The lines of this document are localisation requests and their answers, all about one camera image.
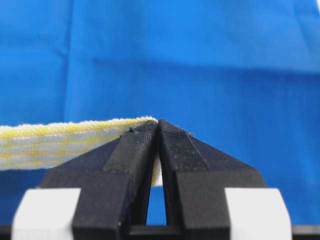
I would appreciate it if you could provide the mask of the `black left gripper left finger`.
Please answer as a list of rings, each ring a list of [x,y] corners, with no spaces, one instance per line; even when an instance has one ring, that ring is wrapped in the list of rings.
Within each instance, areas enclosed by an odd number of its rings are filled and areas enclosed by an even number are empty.
[[[50,169],[25,192],[11,226],[13,240],[120,240],[148,208],[157,124],[130,128],[118,139]],[[135,199],[143,200],[135,204]]]

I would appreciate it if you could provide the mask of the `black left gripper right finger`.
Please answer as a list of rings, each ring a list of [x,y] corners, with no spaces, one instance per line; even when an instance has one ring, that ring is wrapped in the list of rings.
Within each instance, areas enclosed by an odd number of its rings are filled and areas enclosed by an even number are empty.
[[[160,120],[159,154],[167,222],[187,240],[290,240],[280,191],[261,173]]]

